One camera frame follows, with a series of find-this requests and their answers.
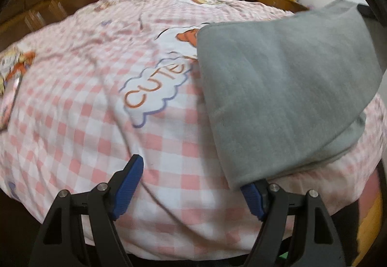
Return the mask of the grey knit pants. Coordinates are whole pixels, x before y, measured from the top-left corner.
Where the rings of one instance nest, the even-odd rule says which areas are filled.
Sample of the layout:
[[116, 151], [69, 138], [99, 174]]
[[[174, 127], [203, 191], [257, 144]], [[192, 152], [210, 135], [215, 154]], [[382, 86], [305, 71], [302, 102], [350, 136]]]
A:
[[205, 26], [197, 57], [222, 170], [238, 189], [332, 162], [357, 143], [386, 70], [386, 27], [336, 0]]

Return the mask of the colourful foam floor mat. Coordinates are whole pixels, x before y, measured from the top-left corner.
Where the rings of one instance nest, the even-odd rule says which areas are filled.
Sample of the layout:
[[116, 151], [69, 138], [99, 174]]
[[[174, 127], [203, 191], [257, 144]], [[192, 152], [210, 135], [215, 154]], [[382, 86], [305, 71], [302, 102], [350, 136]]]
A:
[[386, 175], [383, 161], [379, 161], [368, 179], [359, 202], [357, 232], [358, 256], [352, 266], [370, 266], [366, 262], [384, 239], [386, 226]]

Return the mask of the pink checkered bed sheet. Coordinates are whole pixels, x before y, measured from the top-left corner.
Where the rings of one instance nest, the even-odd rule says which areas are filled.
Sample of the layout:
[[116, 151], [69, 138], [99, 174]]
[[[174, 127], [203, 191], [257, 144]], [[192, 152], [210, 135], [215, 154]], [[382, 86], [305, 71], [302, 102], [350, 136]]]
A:
[[118, 222], [143, 259], [228, 259], [259, 224], [220, 167], [193, 33], [289, 13], [257, 2], [101, 0], [1, 53], [33, 57], [1, 133], [1, 191], [42, 221], [56, 193], [109, 179], [131, 154], [144, 178]]

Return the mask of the dark wooden headboard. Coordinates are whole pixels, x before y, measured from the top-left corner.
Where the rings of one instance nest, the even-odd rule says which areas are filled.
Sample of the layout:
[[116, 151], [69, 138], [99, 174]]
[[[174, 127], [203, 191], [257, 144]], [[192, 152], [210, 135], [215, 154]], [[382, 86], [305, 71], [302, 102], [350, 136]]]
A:
[[10, 0], [1, 10], [1, 50], [99, 0]]

